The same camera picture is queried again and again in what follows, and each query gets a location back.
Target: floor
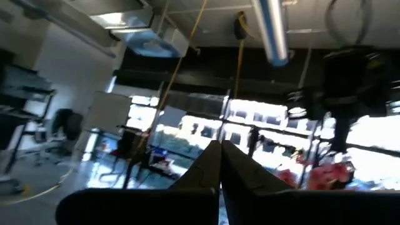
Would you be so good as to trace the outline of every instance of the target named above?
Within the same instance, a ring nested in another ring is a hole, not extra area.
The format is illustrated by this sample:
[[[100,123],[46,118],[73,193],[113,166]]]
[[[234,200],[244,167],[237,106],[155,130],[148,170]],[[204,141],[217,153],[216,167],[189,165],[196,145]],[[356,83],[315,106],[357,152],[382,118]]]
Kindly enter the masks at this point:
[[[57,183],[60,176],[68,171],[67,164],[55,166],[51,163],[44,163],[42,166],[35,167],[34,163],[29,160],[18,161],[12,176],[24,181],[30,187],[26,196],[33,196],[41,193]],[[111,171],[109,162],[94,163],[82,162],[63,182],[60,188],[57,188],[45,195],[39,196],[32,200],[12,204],[8,206],[0,206],[0,224],[2,225],[55,225],[54,212],[58,202],[68,194],[84,188],[120,188],[122,186],[123,177],[116,182],[116,176],[104,177],[101,181],[99,175]],[[173,181],[158,175],[149,176],[139,188],[167,188]],[[130,188],[134,187],[133,181],[129,184]],[[0,198],[0,205],[5,201],[12,199]],[[220,210],[220,224],[228,224],[226,211],[223,207]]]

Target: fluorescent light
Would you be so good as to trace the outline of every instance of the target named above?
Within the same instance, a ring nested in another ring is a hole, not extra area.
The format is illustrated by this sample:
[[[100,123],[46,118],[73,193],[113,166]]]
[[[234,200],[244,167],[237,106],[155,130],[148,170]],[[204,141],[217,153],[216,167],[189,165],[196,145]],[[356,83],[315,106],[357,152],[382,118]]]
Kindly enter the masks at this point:
[[[268,61],[274,66],[288,63],[288,46],[280,0],[252,0]]]

